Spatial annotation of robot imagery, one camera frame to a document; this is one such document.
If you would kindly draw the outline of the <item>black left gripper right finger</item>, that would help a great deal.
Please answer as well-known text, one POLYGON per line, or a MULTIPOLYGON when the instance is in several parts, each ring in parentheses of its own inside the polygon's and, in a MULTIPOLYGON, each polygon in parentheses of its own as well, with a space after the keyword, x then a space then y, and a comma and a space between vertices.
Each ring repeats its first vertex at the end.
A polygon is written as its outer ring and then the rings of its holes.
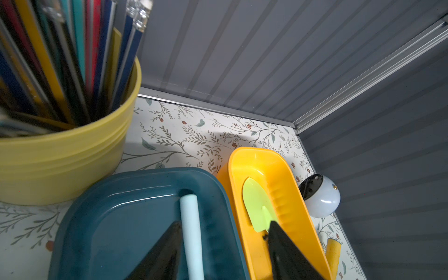
POLYGON ((280 225, 271 221, 268 250, 274 280, 323 280, 280 225))

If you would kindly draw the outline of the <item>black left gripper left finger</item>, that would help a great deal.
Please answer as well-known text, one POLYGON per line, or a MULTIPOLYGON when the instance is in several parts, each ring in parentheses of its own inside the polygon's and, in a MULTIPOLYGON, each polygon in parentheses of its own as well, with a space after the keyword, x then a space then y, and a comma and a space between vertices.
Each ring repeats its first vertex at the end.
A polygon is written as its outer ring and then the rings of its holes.
POLYGON ((182 223, 175 221, 126 280, 176 280, 182 242, 182 223))

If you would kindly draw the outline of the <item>light blue shovel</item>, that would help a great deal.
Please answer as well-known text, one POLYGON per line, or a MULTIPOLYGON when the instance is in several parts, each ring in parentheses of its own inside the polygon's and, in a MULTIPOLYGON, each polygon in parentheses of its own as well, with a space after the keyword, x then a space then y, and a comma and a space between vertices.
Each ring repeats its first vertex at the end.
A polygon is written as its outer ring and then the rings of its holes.
POLYGON ((204 280, 203 250, 198 199, 194 194, 180 198, 183 242, 189 280, 204 280))

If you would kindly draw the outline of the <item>green shovel wooden handle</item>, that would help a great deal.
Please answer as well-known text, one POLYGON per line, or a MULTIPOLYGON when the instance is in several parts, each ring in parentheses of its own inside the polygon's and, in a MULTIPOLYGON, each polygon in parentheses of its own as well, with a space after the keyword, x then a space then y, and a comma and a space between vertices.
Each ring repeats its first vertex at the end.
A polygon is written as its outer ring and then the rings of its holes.
POLYGON ((269 232, 271 222, 278 222, 278 218, 265 190, 253 178, 248 177, 243 184, 242 196, 253 229, 257 233, 269 232))

